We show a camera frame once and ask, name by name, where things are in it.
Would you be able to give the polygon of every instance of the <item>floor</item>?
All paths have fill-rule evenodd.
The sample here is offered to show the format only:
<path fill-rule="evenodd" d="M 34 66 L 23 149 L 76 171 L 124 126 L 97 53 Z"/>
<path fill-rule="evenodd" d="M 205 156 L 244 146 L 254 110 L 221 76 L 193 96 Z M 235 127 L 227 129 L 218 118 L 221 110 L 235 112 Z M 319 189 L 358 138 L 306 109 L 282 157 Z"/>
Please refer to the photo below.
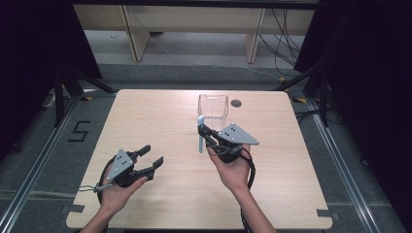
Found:
<path fill-rule="evenodd" d="M 275 56 L 260 40 L 257 48 L 257 58 L 254 64 L 246 62 L 243 41 L 240 35 L 207 34 L 207 33 L 153 33 L 142 61 L 132 59 L 126 35 L 123 32 L 86 31 L 86 36 L 95 55 L 96 61 L 104 69 L 105 65 L 117 64 L 127 66 L 207 66 L 211 68 L 231 67 L 245 69 L 247 72 L 261 72 L 265 68 L 278 68 L 279 71 L 291 70 L 292 65 Z M 263 39 L 272 47 L 293 61 L 290 47 L 280 45 L 273 35 L 264 35 Z M 300 46 L 304 37 L 292 37 L 297 46 Z M 288 77 L 288 74 L 277 76 L 264 73 L 264 76 L 277 80 Z M 75 119 L 90 117 L 93 113 L 105 115 L 110 111 L 114 97 L 95 98 L 93 107 L 87 102 L 80 101 L 77 115 L 72 116 L 67 128 L 73 128 Z M 306 112 L 316 108 L 316 100 L 307 100 L 305 103 L 293 103 L 294 110 Z M 22 187 L 30 168 L 36 163 L 36 156 L 21 156 L 22 154 L 42 154 L 43 145 L 51 144 L 49 136 L 58 134 L 50 126 L 54 120 L 53 109 L 46 109 L 34 120 L 36 122 L 29 129 L 25 144 L 21 151 L 11 152 L 5 161 L 0 164 L 0 210 L 3 215 L 9 210 L 17 190 Z M 398 221 L 391 204 L 374 180 L 367 166 L 361 163 L 361 154 L 352 141 L 350 133 L 339 121 L 338 113 L 329 113 L 331 123 L 328 128 L 322 127 L 319 118 L 311 116 L 300 123 L 301 131 L 320 180 L 329 209 L 333 213 L 333 227 L 325 232 L 405 232 Z M 104 117 L 90 124 L 90 128 L 101 128 Z M 96 141 L 98 134 L 93 135 Z M 68 140 L 66 134 L 52 148 L 54 154 L 65 154 L 59 144 Z M 73 150 L 76 157 L 75 166 L 85 169 L 88 158 L 79 153 L 93 151 L 93 144 L 82 144 Z M 67 216 L 79 181 L 83 174 L 73 173 L 73 161 L 70 158 L 52 156 L 44 161 L 43 170 L 39 171 L 37 180 L 29 185 L 33 190 L 27 203 L 17 210 L 18 218 L 13 218 L 10 225 L 11 232 L 73 232 L 73 229 L 61 228 Z M 319 232 L 319 231 L 281 231 L 281 232 Z"/>

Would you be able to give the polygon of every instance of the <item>aluminum rail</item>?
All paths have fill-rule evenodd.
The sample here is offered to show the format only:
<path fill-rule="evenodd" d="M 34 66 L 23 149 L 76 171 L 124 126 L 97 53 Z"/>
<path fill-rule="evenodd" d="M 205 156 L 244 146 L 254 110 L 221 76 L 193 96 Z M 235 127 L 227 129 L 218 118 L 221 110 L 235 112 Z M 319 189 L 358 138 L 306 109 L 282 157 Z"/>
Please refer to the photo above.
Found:
<path fill-rule="evenodd" d="M 317 110 L 318 107 L 313 99 L 308 99 L 308 106 L 310 110 Z M 330 156 L 336 165 L 336 169 L 342 179 L 343 184 L 346 187 L 349 197 L 357 211 L 360 221 L 367 233 L 379 233 L 381 232 L 376 219 L 373 216 L 369 206 L 367 205 L 365 199 L 363 198 L 360 189 L 358 188 L 354 177 L 349 171 L 348 166 L 345 163 L 345 159 L 339 151 L 339 148 L 335 144 L 333 137 L 330 134 L 330 131 L 322 123 L 321 118 L 318 115 L 314 115 L 314 120 L 318 126 L 319 131 L 321 132 L 322 138 L 325 141 L 327 149 L 329 150 Z"/>
<path fill-rule="evenodd" d="M 31 190 L 33 189 L 36 182 L 39 180 L 42 172 L 54 150 L 57 142 L 66 127 L 67 121 L 73 112 L 74 108 L 76 107 L 77 103 L 79 103 L 80 97 L 74 96 L 69 100 L 67 105 L 67 114 L 62 119 L 59 125 L 57 125 L 51 135 L 49 136 L 47 142 L 45 143 L 42 151 L 40 152 L 39 156 L 37 157 L 36 161 L 34 162 L 33 166 L 30 169 L 30 172 L 27 174 L 24 182 L 20 186 L 18 192 L 16 193 L 15 197 L 13 198 L 12 202 L 10 203 L 8 209 L 3 213 L 1 216 L 0 221 L 0 231 L 3 233 L 8 233 L 12 230 L 21 210 L 23 209 Z"/>

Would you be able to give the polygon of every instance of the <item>forearm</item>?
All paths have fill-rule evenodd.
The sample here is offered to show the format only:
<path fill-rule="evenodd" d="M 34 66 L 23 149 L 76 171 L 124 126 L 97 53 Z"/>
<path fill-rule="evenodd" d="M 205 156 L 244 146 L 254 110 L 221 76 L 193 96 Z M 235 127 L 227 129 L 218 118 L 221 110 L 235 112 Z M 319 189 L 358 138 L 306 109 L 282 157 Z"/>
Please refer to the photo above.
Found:
<path fill-rule="evenodd" d="M 82 233 L 101 233 L 106 228 L 114 214 L 99 209 L 91 221 L 82 229 Z"/>
<path fill-rule="evenodd" d="M 232 193 L 239 203 L 249 227 L 254 233 L 277 232 L 259 207 L 249 189 L 235 190 L 232 191 Z"/>

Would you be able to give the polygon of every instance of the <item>finger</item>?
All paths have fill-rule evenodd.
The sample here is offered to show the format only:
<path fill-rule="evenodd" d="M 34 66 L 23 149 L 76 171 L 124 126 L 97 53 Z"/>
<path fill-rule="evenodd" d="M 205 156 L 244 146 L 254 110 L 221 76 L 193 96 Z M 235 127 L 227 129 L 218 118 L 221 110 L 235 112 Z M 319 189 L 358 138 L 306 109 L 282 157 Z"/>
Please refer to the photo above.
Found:
<path fill-rule="evenodd" d="M 134 182 L 131 186 L 127 187 L 126 190 L 128 194 L 131 196 L 137 189 L 139 189 L 145 182 L 148 180 L 148 177 L 143 177 L 136 182 Z"/>
<path fill-rule="evenodd" d="M 251 152 L 251 145 L 250 144 L 243 144 L 242 147 L 243 147 L 243 150 L 241 151 L 242 155 L 247 157 L 247 158 L 251 158 L 250 155 L 249 155 L 249 153 Z"/>

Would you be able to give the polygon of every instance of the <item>human hand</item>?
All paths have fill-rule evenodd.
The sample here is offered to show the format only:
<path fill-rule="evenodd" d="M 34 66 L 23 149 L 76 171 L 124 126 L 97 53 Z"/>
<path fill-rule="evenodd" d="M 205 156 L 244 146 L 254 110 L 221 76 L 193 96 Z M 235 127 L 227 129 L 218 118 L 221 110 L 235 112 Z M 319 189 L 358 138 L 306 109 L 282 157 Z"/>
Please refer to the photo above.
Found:
<path fill-rule="evenodd" d="M 250 151 L 251 145 L 242 145 L 244 150 Z M 250 155 L 241 150 L 241 154 L 246 158 L 251 158 Z M 237 158 L 233 162 L 224 163 L 216 155 L 212 148 L 207 148 L 209 152 L 209 157 L 218 169 L 219 176 L 221 177 L 222 183 L 232 192 L 238 190 L 248 189 L 248 175 L 249 175 L 249 164 L 242 158 Z"/>
<path fill-rule="evenodd" d="M 107 177 L 109 175 L 109 171 L 112 165 L 110 165 L 107 168 L 106 174 L 104 177 Z M 134 182 L 129 187 L 120 187 L 115 184 L 107 189 L 104 189 L 102 193 L 102 201 L 101 201 L 100 210 L 112 216 L 115 215 L 117 212 L 123 209 L 123 207 L 126 205 L 130 196 L 137 189 L 139 189 L 147 180 L 148 180 L 147 177 L 143 177 L 137 180 L 136 182 Z"/>

